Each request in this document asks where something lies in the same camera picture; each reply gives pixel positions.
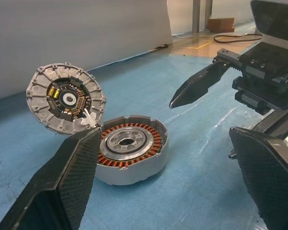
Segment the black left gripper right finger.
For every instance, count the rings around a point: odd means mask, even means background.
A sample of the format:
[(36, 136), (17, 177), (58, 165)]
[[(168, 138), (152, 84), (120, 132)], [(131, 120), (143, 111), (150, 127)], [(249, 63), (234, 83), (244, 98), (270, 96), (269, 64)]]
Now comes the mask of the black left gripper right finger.
[(248, 193), (268, 230), (288, 230), (288, 145), (240, 127), (229, 135)]

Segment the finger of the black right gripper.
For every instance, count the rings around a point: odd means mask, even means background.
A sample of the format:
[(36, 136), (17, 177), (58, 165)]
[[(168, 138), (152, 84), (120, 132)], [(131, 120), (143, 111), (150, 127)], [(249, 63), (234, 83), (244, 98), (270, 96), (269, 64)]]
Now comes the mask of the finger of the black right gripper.
[(230, 68), (229, 62), (216, 61), (187, 79), (175, 92), (169, 108), (192, 104), (204, 96), (208, 89), (216, 84)]
[(288, 137), (288, 109), (273, 111), (252, 130), (284, 140)]

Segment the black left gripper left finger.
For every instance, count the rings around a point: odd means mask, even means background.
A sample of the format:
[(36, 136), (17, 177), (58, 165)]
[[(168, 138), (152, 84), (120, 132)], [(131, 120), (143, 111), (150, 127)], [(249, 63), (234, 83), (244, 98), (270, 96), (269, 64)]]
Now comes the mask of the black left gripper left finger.
[(66, 138), (31, 178), (0, 222), (0, 230), (78, 230), (95, 176), (100, 127)]

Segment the round grey metal disc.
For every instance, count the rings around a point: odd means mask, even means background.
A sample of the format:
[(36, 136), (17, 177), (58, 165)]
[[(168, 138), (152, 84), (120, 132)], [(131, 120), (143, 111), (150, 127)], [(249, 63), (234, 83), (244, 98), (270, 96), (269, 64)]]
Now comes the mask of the round grey metal disc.
[(106, 101), (95, 77), (67, 62), (39, 67), (26, 89), (35, 119), (68, 136), (99, 126)]

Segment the grey motor base copper windings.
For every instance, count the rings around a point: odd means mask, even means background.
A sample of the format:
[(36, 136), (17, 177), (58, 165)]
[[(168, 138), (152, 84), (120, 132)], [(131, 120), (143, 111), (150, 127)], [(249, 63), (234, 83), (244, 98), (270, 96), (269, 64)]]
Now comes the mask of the grey motor base copper windings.
[(109, 185), (130, 185), (160, 172), (169, 157), (167, 127), (149, 116), (104, 122), (95, 177)]

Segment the yellow floor tape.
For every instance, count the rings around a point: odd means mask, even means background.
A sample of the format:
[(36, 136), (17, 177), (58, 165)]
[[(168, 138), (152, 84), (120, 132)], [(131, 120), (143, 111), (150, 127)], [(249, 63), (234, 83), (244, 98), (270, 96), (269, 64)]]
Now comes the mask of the yellow floor tape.
[(201, 48), (204, 48), (204, 47), (210, 45), (211, 43), (213, 43), (213, 41), (208, 41), (208, 42), (206, 42), (206, 43), (204, 43), (203, 45), (200, 45), (200, 46), (198, 46), (198, 47), (186, 47), (186, 48), (198, 50), (198, 49), (201, 49)]

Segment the brown box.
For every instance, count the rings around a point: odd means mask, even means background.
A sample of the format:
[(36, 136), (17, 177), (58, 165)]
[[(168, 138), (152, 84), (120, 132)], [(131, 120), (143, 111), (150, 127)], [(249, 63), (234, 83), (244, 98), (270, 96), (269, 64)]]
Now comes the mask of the brown box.
[(231, 33), (234, 32), (234, 18), (209, 19), (206, 28), (211, 33)]

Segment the large white backdrop board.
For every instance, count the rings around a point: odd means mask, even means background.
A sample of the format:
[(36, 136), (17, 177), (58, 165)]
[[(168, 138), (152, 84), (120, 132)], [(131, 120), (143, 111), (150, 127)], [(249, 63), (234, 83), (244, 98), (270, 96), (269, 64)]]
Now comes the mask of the large white backdrop board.
[(0, 99), (40, 66), (90, 70), (171, 41), (167, 0), (0, 0)]

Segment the grey metal post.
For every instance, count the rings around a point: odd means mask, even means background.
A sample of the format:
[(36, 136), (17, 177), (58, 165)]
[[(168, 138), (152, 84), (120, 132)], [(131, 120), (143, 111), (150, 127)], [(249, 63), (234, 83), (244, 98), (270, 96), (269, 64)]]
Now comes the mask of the grey metal post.
[(199, 32), (200, 25), (200, 0), (193, 0), (192, 33)]
[(212, 17), (213, 0), (205, 0), (205, 23)]

